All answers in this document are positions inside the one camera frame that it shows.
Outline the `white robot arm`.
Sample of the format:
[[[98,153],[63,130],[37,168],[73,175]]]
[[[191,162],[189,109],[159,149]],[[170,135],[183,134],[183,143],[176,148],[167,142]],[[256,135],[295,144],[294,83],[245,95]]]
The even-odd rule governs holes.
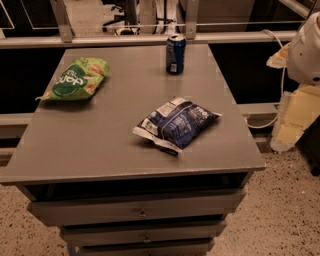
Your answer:
[[[294,147],[304,132],[320,116],[320,13],[313,13],[290,43],[266,63],[286,68],[288,77],[299,86],[281,96],[274,124],[271,148],[285,152]]]

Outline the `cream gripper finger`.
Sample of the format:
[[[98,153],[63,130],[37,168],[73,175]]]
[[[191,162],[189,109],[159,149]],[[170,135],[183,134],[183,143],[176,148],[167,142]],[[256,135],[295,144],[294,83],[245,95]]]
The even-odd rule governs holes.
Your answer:
[[[278,52],[273,54],[268,60],[266,65],[271,68],[286,68],[288,59],[288,50],[290,44],[284,45]]]
[[[319,116],[319,85],[302,84],[293,93],[284,92],[278,109],[278,119],[272,131],[272,150],[285,152],[293,148]]]

